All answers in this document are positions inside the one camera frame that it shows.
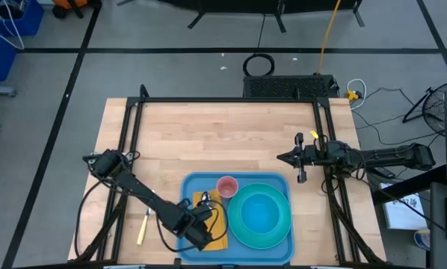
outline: teal plate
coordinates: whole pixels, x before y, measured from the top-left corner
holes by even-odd
[[[277,246],[292,227],[289,201],[276,188],[254,183],[230,200],[229,225],[243,244],[264,250]]]

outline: wooden tabletop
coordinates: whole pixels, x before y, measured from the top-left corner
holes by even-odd
[[[125,99],[108,99],[96,152],[116,149],[125,111]],[[338,140],[359,148],[348,100],[331,99],[331,111]],[[130,144],[133,116],[126,145]],[[321,167],[306,167],[308,181],[297,183],[297,170],[278,161],[278,154],[293,148],[294,136],[304,133],[312,143],[316,130],[311,104],[303,103],[146,103],[141,119],[133,173],[166,200],[178,202],[180,185],[196,171],[271,171],[285,176],[291,189],[295,255],[292,265],[337,265],[336,245]],[[96,183],[87,178],[86,191]],[[368,185],[346,179],[354,225],[365,242],[386,259],[372,196]],[[102,226],[108,189],[100,185],[87,198],[81,215],[78,245],[82,252]],[[137,237],[147,207],[129,198],[118,262],[121,264],[172,264],[177,254],[168,251],[157,233],[151,214],[142,245]],[[170,246],[176,239],[164,237]],[[346,259],[351,260],[348,234],[342,226]],[[114,232],[108,239],[110,257]],[[71,247],[70,259],[74,258]]]

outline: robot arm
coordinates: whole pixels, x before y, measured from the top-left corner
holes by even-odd
[[[337,140],[327,141],[322,149],[318,149],[315,144],[303,148],[302,144],[303,134],[297,133],[294,149],[277,156],[279,160],[299,169],[298,183],[306,181],[305,165],[330,166],[335,176],[345,179],[360,168],[402,165],[426,171],[436,164],[430,148],[418,143],[365,151],[352,149],[346,143]]]
[[[210,207],[205,202],[200,202],[193,209],[189,199],[184,199],[178,204],[163,200],[146,185],[142,184],[129,169],[129,160],[117,150],[105,150],[101,155],[89,155],[83,157],[87,162],[90,173],[102,184],[115,184],[121,188],[121,199],[111,213],[109,220],[104,223],[96,238],[87,249],[75,261],[88,261],[97,250],[102,239],[107,236],[113,222],[124,208],[123,197],[133,196],[155,211],[156,217],[162,226],[176,237],[185,237],[191,245],[198,250],[203,250],[207,244],[213,241],[212,234],[207,231],[205,220],[212,216]]]

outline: blue tray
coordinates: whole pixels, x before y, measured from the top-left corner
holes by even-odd
[[[254,173],[254,172],[202,172],[191,173],[185,177],[180,190],[180,198],[189,198],[198,191],[208,191],[215,189],[217,180],[222,176],[233,176],[238,181],[238,187],[242,188],[252,183],[265,183],[286,197],[290,202],[289,184],[279,173]],[[228,199],[223,199],[223,205],[227,208]],[[184,262],[190,264],[204,265],[284,265],[290,262],[295,251],[295,240],[293,237],[293,227],[282,243],[267,250],[256,250],[242,244],[229,228],[227,233],[229,247],[226,250],[198,251],[188,250],[179,253],[179,257]],[[177,248],[187,247],[189,243],[186,239],[177,239]]]
[[[19,34],[21,36],[36,35],[37,30],[39,30],[41,20],[43,19],[43,15],[44,9],[37,2],[37,0],[28,0],[28,5],[24,9],[24,14],[22,17],[14,20],[14,24],[16,25]],[[15,34],[16,30],[11,24],[11,21],[6,19],[4,23],[7,25],[9,30]],[[10,34],[5,28],[2,19],[0,19],[0,34],[5,37],[12,36],[12,34]]]

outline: wire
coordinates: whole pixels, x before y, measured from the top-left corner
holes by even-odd
[[[398,175],[395,176],[395,178],[399,178],[403,172],[406,172],[406,170],[408,170],[408,167],[405,167]]]
[[[347,91],[350,90],[350,84],[353,83],[353,82],[355,82],[355,81],[359,81],[359,82],[363,85],[363,101],[362,101],[359,105],[357,105],[356,107],[351,108],[351,110],[354,110],[354,109],[359,108],[360,106],[362,106],[362,105],[365,103],[365,100],[366,100],[366,84],[365,84],[365,82],[364,82],[362,79],[360,79],[360,78],[354,78],[354,79],[350,80],[350,81],[346,84],[346,90],[347,90]]]
[[[381,140],[381,136],[380,136],[380,131],[378,131],[378,129],[376,128],[376,127],[374,127],[372,124],[370,124],[367,120],[365,120],[365,118],[362,116],[362,115],[360,115],[359,113],[357,113],[356,111],[352,111],[353,113],[355,113],[356,115],[358,115],[369,127],[372,127],[375,131],[376,131],[376,133],[377,133],[377,135],[378,135],[378,140],[380,141],[380,143],[381,144],[383,144],[383,145],[387,145],[387,146],[394,146],[394,145],[399,145],[399,144],[401,144],[401,143],[405,143],[405,142],[408,142],[408,141],[412,141],[412,140],[416,140],[416,139],[419,139],[419,138],[424,138],[424,137],[430,137],[430,136],[432,136],[432,135],[438,135],[438,133],[437,132],[434,132],[434,133],[432,133],[432,134],[426,134],[426,135],[422,135],[422,136],[419,136],[419,137],[414,137],[414,138],[410,138],[410,139],[406,139],[406,140],[403,140],[403,141],[400,141],[400,142],[397,142],[397,143],[387,143],[387,142],[383,142],[382,140]]]
[[[140,154],[138,151],[134,151],[134,153],[135,153],[136,155],[138,154],[138,156],[134,156],[133,159],[131,159],[129,162],[132,162],[132,161],[134,161],[136,158],[139,158],[139,157],[141,156],[141,154]],[[123,165],[124,167],[126,167],[126,165],[129,163],[129,162],[126,162],[126,160],[127,160],[126,155],[124,155],[124,154],[122,154],[122,153],[119,153],[119,156],[120,156],[120,159],[121,159],[121,162],[122,162],[121,165]],[[105,187],[107,187],[110,191],[113,191],[113,192],[115,192],[115,193],[117,193],[117,194],[121,194],[121,195],[127,195],[127,196],[129,196],[129,197],[141,197],[141,198],[144,198],[144,199],[148,200],[148,203],[150,203],[150,204],[153,205],[153,207],[154,207],[154,212],[155,212],[155,221],[156,221],[156,223],[157,223],[158,233],[159,233],[159,235],[160,235],[160,238],[161,238],[162,243],[164,244],[164,246],[165,246],[169,251],[174,252],[174,253],[180,253],[180,252],[183,252],[183,251],[192,250],[192,249],[194,249],[194,248],[197,247],[197,246],[194,245],[194,246],[184,247],[184,248],[177,249],[177,250],[176,250],[176,249],[173,249],[172,247],[170,247],[169,244],[165,241],[165,239],[164,239],[164,235],[162,234],[161,225],[160,225],[160,222],[159,222],[159,219],[160,219],[160,217],[159,217],[159,210],[158,210],[157,204],[153,201],[153,198],[151,198],[151,197],[146,197],[146,196],[144,196],[144,195],[140,195],[140,194],[134,194],[134,193],[132,193],[132,192],[118,191],[118,190],[116,190],[115,188],[112,188],[110,185],[108,185],[108,183],[112,183],[111,180],[109,180],[109,179],[104,179],[104,178],[102,178],[101,176],[96,175],[96,174],[93,172],[92,167],[90,166],[89,163],[87,163],[87,168],[89,169],[90,174],[91,174],[92,176],[94,176],[95,178],[97,178],[97,179],[99,180],[99,183],[102,183],[102,184],[103,184]],[[93,186],[93,187],[87,192],[86,195],[88,195],[88,194],[89,194],[95,187],[96,187],[96,186]],[[223,213],[225,214],[225,216],[227,216],[226,209],[224,208],[224,205],[222,205],[222,203],[220,203],[220,202],[218,202],[218,201],[215,201],[215,200],[206,200],[206,202],[213,202],[214,204],[218,204],[218,205],[222,208]],[[214,225],[215,225],[217,219],[218,219],[218,212],[217,212],[217,217],[215,218],[214,223],[211,225],[209,232],[212,231],[212,228],[214,227]],[[225,230],[223,231],[222,235],[218,236],[217,238],[213,238],[213,239],[211,240],[211,242],[221,239],[221,238],[222,238],[223,236],[225,236],[225,234],[227,233],[227,231],[228,231],[228,227],[229,227],[229,221],[228,221],[227,217],[225,217],[225,220],[226,220],[226,225],[225,225]]]
[[[259,43],[257,44],[256,48],[260,48],[260,41],[262,40],[263,26],[265,25],[265,18],[266,18],[266,17],[267,17],[267,14],[263,14],[262,27],[260,28]]]
[[[328,35],[330,34],[330,30],[333,25],[333,20],[335,19],[336,12],[338,10],[338,7],[340,6],[340,2],[341,2],[341,0],[338,0],[336,2],[335,9],[333,10],[333,14],[331,15],[330,24],[328,25],[328,28],[327,28],[327,33],[325,33],[325,38],[323,39],[323,45],[321,46],[321,53],[320,53],[320,64],[318,65],[318,69],[316,71],[317,75],[321,74],[321,66],[323,66],[323,57],[324,57],[324,53],[325,53],[325,47],[327,46]]]
[[[366,98],[370,98],[370,96],[372,96],[373,94],[376,94],[380,90],[399,91],[411,105],[415,105],[413,103],[413,101],[411,101],[411,99],[408,98],[408,96],[406,94],[404,94],[404,92],[403,92],[403,90],[401,88],[389,89],[389,88],[385,88],[385,87],[379,87],[375,92],[370,93]]]
[[[357,174],[355,176],[356,179],[358,180],[363,180],[365,178],[365,174],[366,174],[366,160],[365,160],[365,156],[363,156],[363,154],[361,153],[361,151],[359,151],[358,149],[351,149],[352,151],[358,153],[362,159],[361,163],[358,164],[358,168],[357,168]],[[363,163],[363,173],[361,174],[361,176],[358,176],[360,174],[360,167],[361,164]]]
[[[264,27],[264,25],[265,25],[265,18],[266,18],[266,17],[267,17],[267,14],[263,14],[262,27],[260,28],[260,35],[259,35],[259,43],[257,44],[257,47],[256,47],[257,49],[260,48],[260,41],[262,40],[263,27]],[[251,55],[250,57],[248,57],[248,58],[245,59],[245,61],[244,61],[243,70],[244,70],[244,74],[245,74],[246,76],[254,76],[254,75],[251,75],[251,74],[248,72],[248,68],[247,68],[248,63],[250,62],[250,60],[252,60],[252,59],[254,59],[254,58],[264,58],[264,59],[267,59],[268,62],[270,62],[270,70],[269,70],[268,72],[266,72],[266,73],[265,73],[264,75],[262,75],[262,76],[273,75],[273,74],[274,74],[274,71],[275,71],[275,60],[274,60],[274,58],[271,57],[271,56],[268,55],[268,54],[265,54],[265,53],[256,53],[256,52],[254,52],[253,55]]]
[[[75,252],[76,257],[79,257],[79,250],[77,247],[77,239],[78,239],[78,234],[79,234],[79,223],[81,222],[82,206],[84,205],[84,202],[87,199],[87,197],[89,196],[90,192],[92,192],[100,184],[101,184],[101,182],[98,181],[96,184],[94,184],[92,187],[90,187],[90,189],[86,192],[86,194],[82,198],[81,204],[79,205],[79,209],[77,211],[78,212],[77,213],[77,221],[75,222],[75,232],[74,232],[74,252]]]
[[[377,175],[375,175],[375,174],[372,174],[372,175],[374,176],[374,179],[376,179],[379,183],[383,183],[383,184],[388,185],[388,183],[384,182],[383,180],[378,179]],[[419,197],[419,199],[421,199],[421,200],[425,200],[425,201],[427,201],[427,202],[430,202],[429,199],[426,199],[426,198],[422,197],[422,196],[419,195],[419,194],[414,194],[414,195],[416,195],[417,197]]]
[[[387,123],[389,121],[396,120],[396,119],[399,119],[399,118],[404,117],[404,116],[406,116],[406,115],[399,115],[397,117],[393,117],[393,118],[388,119],[388,120],[382,120],[380,122],[372,123],[371,125],[375,126],[375,125],[378,125],[378,124],[381,124],[381,123]],[[360,130],[360,129],[364,129],[364,128],[368,128],[368,127],[370,127],[370,126],[367,125],[367,126],[363,126],[363,127],[358,127],[358,128],[356,128],[356,130]]]
[[[9,19],[10,19],[11,23],[13,24],[14,30],[16,30],[17,37],[18,37],[18,39],[19,39],[19,42],[21,43],[21,46],[18,47],[18,46],[16,46],[16,45],[14,45],[14,43],[12,43],[11,41],[9,41],[8,39],[6,39],[5,37],[3,37],[2,35],[0,35],[0,38],[2,38],[4,41],[8,42],[8,43],[9,43],[10,45],[12,45],[14,48],[19,49],[19,50],[23,50],[23,49],[25,49],[25,47],[24,47],[24,43],[22,42],[21,35],[19,34],[19,31],[17,30],[16,25],[14,24],[13,15],[11,14],[11,10],[9,9],[9,6],[7,5],[7,0],[3,0],[3,3],[4,3],[4,6],[6,6],[7,13],[9,14]],[[5,28],[7,29],[7,31],[8,31],[12,36],[15,36],[15,35],[13,34],[13,32],[9,31],[9,29],[7,28],[6,23],[5,23],[5,19],[2,20],[2,23],[3,23],[3,25],[5,26]]]
[[[418,214],[418,216],[424,218],[426,221],[429,221],[430,223],[434,224],[436,227],[438,227],[439,229],[441,229],[442,231],[444,231],[445,233],[447,233],[447,230],[445,228],[443,228],[443,226],[439,225],[437,222],[435,222],[434,220],[430,219],[429,217],[424,216],[423,214],[419,213],[416,209],[414,209],[411,205],[408,205],[406,202],[404,202],[403,200],[397,199],[396,197],[394,197],[391,194],[388,194],[386,191],[383,191],[382,189],[380,189],[377,185],[375,185],[373,182],[365,182],[368,186],[372,186],[375,187],[377,189],[377,191],[380,191],[382,194],[386,195],[387,197],[389,197],[392,200],[397,200],[400,203],[402,203],[403,205],[405,205],[406,207],[408,207],[409,209],[411,209],[411,211],[415,212]]]
[[[430,147],[431,146],[431,144],[440,136],[441,134],[438,134],[437,136],[435,136],[434,138],[433,138],[433,140],[428,144],[428,147]]]

